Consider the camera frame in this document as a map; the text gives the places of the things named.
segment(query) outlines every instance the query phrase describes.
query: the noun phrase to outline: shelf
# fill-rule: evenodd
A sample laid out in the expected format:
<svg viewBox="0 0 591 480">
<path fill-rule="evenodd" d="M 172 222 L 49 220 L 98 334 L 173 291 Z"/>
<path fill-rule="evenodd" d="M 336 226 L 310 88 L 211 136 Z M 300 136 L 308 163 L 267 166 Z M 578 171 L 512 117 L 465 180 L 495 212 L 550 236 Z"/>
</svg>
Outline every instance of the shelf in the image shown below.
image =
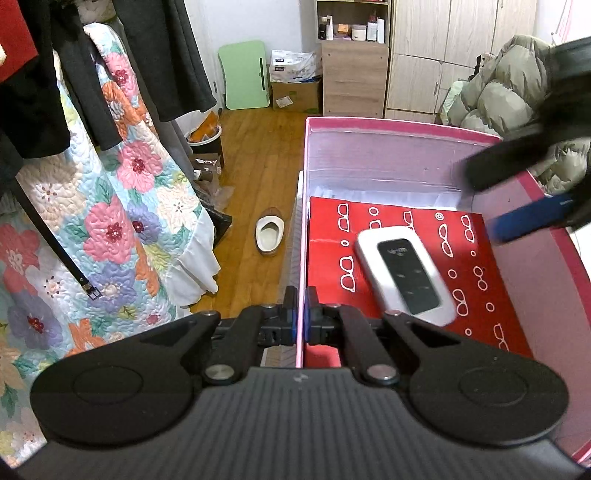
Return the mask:
<svg viewBox="0 0 591 480">
<path fill-rule="evenodd" d="M 347 2 L 350 4 L 388 5 L 388 2 L 374 2 L 372 0 L 317 0 L 318 2 Z"/>
<path fill-rule="evenodd" d="M 321 40 L 319 38 L 316 39 L 316 41 L 318 43 L 332 43 L 332 44 L 347 44 L 348 46 L 350 46 L 351 48 L 364 48 L 362 46 L 365 45 L 371 45 L 371 46 L 375 46 L 375 47 L 387 47 L 387 45 L 385 43 L 378 43 L 375 41 L 355 41 L 355 40 L 343 40 L 341 38 L 335 38 L 334 40 Z"/>
</svg>

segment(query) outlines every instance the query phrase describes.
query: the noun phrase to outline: metal screw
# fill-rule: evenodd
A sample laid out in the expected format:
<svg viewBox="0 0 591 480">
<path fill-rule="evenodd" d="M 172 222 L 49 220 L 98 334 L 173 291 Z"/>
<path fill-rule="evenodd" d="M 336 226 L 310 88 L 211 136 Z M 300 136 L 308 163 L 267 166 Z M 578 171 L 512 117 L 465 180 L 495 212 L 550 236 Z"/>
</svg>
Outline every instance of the metal screw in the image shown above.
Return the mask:
<svg viewBox="0 0 591 480">
<path fill-rule="evenodd" d="M 367 374 L 375 380 L 385 382 L 396 377 L 398 372 L 390 365 L 378 364 L 369 367 L 367 369 Z"/>
<path fill-rule="evenodd" d="M 230 365 L 216 364 L 207 367 L 205 374 L 212 380 L 228 380 L 234 375 L 234 369 Z"/>
</svg>

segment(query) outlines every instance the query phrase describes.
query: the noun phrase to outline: black circular pad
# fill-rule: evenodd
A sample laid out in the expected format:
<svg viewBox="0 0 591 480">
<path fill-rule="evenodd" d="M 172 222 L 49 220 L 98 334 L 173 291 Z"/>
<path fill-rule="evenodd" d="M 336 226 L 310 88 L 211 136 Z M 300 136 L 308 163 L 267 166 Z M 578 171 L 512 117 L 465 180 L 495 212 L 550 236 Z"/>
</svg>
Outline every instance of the black circular pad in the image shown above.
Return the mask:
<svg viewBox="0 0 591 480">
<path fill-rule="evenodd" d="M 531 442 L 559 424 L 569 403 L 564 381 L 550 368 L 488 345 L 462 339 L 421 360 L 410 401 L 437 430 L 465 442 Z"/>
<path fill-rule="evenodd" d="M 494 368 L 476 368 L 460 379 L 466 398 L 486 407 L 508 407 L 527 394 L 527 383 L 519 375 Z"/>
<path fill-rule="evenodd" d="M 188 409 L 192 386 L 169 349 L 113 344 L 45 370 L 33 383 L 31 406 L 50 436 L 78 445 L 119 446 L 172 426 Z"/>
</svg>

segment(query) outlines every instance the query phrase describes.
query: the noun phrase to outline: purple flower print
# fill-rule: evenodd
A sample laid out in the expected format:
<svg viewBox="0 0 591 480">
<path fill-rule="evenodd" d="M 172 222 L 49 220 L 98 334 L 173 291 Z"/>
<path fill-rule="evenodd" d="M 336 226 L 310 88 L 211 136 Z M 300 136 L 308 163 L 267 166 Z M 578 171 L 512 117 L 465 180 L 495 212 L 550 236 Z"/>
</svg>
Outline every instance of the purple flower print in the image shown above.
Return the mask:
<svg viewBox="0 0 591 480">
<path fill-rule="evenodd" d="M 62 342 L 61 325 L 47 303 L 27 290 L 11 296 L 15 304 L 8 309 L 8 324 L 15 337 L 24 339 L 27 347 L 41 350 Z"/>
<path fill-rule="evenodd" d="M 107 262 L 103 271 L 92 274 L 89 280 L 102 293 L 102 297 L 89 302 L 109 313 L 135 302 L 138 295 L 134 290 L 135 270 L 123 270 L 113 262 Z"/>
<path fill-rule="evenodd" d="M 162 231 L 158 215 L 150 212 L 143 203 L 130 203 L 127 215 L 143 244 L 149 245 L 158 241 L 158 235 Z"/>
</svg>

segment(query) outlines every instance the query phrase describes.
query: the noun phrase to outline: green folding table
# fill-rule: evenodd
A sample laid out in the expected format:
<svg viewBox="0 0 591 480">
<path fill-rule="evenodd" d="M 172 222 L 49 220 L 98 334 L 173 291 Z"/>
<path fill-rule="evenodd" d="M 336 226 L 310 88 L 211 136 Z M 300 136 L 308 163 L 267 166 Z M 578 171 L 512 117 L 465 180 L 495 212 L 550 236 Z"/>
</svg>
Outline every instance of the green folding table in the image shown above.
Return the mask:
<svg viewBox="0 0 591 480">
<path fill-rule="evenodd" d="M 217 54 L 226 82 L 226 107 L 230 110 L 269 106 L 267 55 L 260 40 L 233 43 Z"/>
</svg>

